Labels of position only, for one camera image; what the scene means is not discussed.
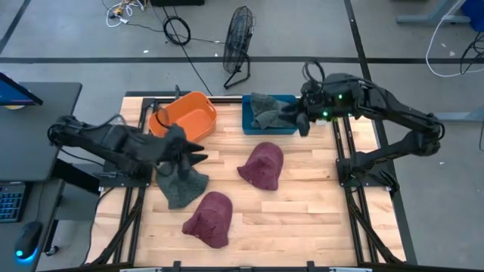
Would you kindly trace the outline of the grey-green hat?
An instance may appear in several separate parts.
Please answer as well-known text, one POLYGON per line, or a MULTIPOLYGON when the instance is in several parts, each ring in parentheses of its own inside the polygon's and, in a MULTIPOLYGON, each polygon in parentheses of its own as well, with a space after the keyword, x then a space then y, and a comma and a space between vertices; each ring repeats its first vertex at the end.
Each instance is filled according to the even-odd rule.
POLYGON ((201 196, 209 182, 209 176, 192 168, 186 179, 178 176, 177 168, 162 164, 157 169, 157 185, 168 200, 169 209, 182 209, 201 196))
POLYGON ((288 105, 288 102, 277 100, 273 96, 253 92, 250 98, 250 106, 253 112, 251 127, 262 130, 269 128, 295 128, 294 124, 279 117, 279 111, 288 105))

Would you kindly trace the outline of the grey table leg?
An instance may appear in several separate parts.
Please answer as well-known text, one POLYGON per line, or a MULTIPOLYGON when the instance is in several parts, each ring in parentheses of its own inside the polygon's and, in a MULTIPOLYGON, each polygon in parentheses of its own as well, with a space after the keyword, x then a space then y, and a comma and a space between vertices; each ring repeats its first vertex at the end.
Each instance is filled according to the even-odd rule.
POLYGON ((419 23, 437 25, 439 23, 469 23, 470 18, 465 15, 455 15, 457 9, 462 6, 463 0, 439 0, 434 11, 424 15, 400 15, 396 18, 397 23, 419 23))

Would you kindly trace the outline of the black box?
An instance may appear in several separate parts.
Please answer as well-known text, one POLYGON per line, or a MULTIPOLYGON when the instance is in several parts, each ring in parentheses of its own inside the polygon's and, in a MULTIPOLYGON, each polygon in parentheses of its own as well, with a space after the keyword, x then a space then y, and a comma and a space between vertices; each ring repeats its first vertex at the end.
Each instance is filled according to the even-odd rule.
POLYGON ((205 4, 205 0, 150 0, 150 3, 156 7, 165 6, 201 6, 205 4))

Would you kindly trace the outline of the blue container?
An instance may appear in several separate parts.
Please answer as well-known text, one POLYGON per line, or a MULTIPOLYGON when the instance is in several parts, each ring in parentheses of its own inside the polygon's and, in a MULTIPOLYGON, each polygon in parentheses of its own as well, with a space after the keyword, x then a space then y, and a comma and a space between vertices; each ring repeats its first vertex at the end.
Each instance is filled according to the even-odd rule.
POLYGON ((473 0, 470 3, 471 25, 477 32, 484 32, 484 0, 473 0))

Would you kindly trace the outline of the black mouse with blue light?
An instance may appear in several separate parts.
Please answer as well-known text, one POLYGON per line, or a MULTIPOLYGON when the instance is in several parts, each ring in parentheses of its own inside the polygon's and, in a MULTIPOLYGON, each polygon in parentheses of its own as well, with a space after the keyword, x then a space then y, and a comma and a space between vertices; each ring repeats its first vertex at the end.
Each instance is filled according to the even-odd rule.
POLYGON ((22 227, 21 234, 14 245, 14 256, 18 262, 33 261, 38 252, 41 234, 42 224, 39 221, 31 221, 22 227))

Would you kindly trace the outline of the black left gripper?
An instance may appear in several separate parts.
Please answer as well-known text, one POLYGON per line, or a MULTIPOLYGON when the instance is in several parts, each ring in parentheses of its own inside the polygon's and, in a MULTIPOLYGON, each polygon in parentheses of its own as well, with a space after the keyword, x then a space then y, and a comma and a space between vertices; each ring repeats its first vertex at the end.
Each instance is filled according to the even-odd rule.
POLYGON ((194 152, 204 150, 204 147, 187 141, 182 127, 174 124, 163 138, 152 138, 152 163, 170 162, 179 165, 196 165, 208 158, 206 154, 194 152))

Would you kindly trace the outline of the dark red hat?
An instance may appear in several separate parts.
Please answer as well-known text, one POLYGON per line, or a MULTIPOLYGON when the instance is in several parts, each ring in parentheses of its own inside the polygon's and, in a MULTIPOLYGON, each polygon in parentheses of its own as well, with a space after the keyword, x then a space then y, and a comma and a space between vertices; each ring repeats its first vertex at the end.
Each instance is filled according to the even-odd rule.
POLYGON ((256 188, 276 191, 283 165, 281 148, 271 142, 262 142, 253 149, 246 163, 237 167, 237 172, 256 188))
POLYGON ((195 236, 209 247, 228 245, 233 205, 223 193, 209 192, 201 200, 192 217, 183 223, 182 233, 195 236))

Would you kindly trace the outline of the desk monitor with blue screen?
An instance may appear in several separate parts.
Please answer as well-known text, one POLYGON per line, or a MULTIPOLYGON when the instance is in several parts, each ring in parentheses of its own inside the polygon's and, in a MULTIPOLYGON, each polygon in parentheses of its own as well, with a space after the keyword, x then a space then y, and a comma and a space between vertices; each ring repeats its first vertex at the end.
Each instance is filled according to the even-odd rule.
POLYGON ((43 105, 43 100, 4 73, 0 73, 0 106, 33 105, 43 105))

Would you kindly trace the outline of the black keyboard with blue backlight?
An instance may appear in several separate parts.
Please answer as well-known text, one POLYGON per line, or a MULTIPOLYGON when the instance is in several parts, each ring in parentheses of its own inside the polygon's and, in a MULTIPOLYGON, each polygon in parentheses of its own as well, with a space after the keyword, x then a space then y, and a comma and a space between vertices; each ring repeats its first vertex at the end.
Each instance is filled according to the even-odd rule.
POLYGON ((0 224, 20 221, 25 194, 23 183, 0 183, 0 224))

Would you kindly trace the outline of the blue plastic bin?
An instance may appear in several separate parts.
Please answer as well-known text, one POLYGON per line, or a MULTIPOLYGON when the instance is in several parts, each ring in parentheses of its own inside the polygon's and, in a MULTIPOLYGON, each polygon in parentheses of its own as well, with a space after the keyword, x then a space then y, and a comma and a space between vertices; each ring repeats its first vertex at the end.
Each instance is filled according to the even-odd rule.
POLYGON ((247 135, 283 135, 283 134, 294 134, 297 130, 296 126, 289 128, 255 128, 252 125, 254 121, 254 115, 252 107, 250 106, 251 95, 242 96, 242 128, 244 134, 247 135))

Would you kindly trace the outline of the black floor fan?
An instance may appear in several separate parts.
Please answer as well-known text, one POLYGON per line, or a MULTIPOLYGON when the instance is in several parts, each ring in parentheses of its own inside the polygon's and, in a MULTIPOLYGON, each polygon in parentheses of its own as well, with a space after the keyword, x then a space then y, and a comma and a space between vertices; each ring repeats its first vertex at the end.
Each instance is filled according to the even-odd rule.
POLYGON ((229 89, 234 85, 248 80, 250 73, 250 56, 248 49, 251 38, 253 37, 253 14, 247 6, 237 8, 229 23, 227 36, 225 39, 224 54, 222 65, 224 70, 230 74, 224 83, 224 88, 229 89), (242 66, 247 64, 247 74, 244 78, 231 83, 231 80, 238 73, 241 73, 242 66))

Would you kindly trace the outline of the black desk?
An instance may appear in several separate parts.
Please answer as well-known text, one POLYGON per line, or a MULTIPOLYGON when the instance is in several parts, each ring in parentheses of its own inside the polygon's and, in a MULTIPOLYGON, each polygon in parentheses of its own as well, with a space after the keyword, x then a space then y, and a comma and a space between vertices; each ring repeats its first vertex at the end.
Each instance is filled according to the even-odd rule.
POLYGON ((0 107, 0 181, 44 181, 51 175, 58 148, 47 131, 60 116, 71 115, 82 90, 78 82, 24 82, 43 100, 19 110, 0 107))

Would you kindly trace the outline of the black aluminium table frame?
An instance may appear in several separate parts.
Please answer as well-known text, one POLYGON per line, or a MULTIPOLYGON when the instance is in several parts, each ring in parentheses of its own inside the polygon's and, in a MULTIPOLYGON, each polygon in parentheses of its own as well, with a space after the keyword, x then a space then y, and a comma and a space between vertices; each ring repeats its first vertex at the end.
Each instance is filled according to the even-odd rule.
POLYGON ((209 175, 208 191, 225 194, 234 212, 229 244, 213 249, 182 233, 195 204, 171 210, 156 184, 144 191, 141 217, 129 228, 117 252, 119 261, 139 267, 161 267, 179 261, 182 267, 352 266, 358 237, 365 260, 374 258, 365 232, 349 216, 338 183, 336 160, 349 155, 346 136, 361 151, 377 148, 372 122, 350 119, 313 125, 309 136, 246 135, 239 97, 213 97, 214 132, 202 140, 208 159, 197 170, 209 175), (284 165, 276 191, 257 189, 237 173, 253 148, 277 144, 284 165))

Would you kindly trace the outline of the orange plastic bin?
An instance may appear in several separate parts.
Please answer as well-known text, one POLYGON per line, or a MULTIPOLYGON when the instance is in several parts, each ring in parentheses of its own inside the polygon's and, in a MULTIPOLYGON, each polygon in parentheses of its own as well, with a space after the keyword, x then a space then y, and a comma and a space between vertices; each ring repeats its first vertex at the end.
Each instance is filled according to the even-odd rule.
POLYGON ((167 133, 166 126, 176 124, 184 129, 189 141, 198 142, 214 132, 216 118, 216 109, 207 96, 195 91, 156 109, 148 127, 161 138, 167 133))

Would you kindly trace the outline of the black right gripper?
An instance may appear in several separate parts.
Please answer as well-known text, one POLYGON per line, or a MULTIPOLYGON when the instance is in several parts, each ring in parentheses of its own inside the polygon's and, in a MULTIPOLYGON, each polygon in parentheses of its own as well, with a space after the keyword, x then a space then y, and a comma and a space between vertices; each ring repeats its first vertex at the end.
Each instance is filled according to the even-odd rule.
POLYGON ((337 107, 337 100, 340 100, 341 81, 318 84, 307 81, 301 88, 301 101, 298 100, 281 108, 282 111, 289 111, 291 116, 305 114, 309 121, 323 119, 330 121, 343 116, 341 108, 337 107))

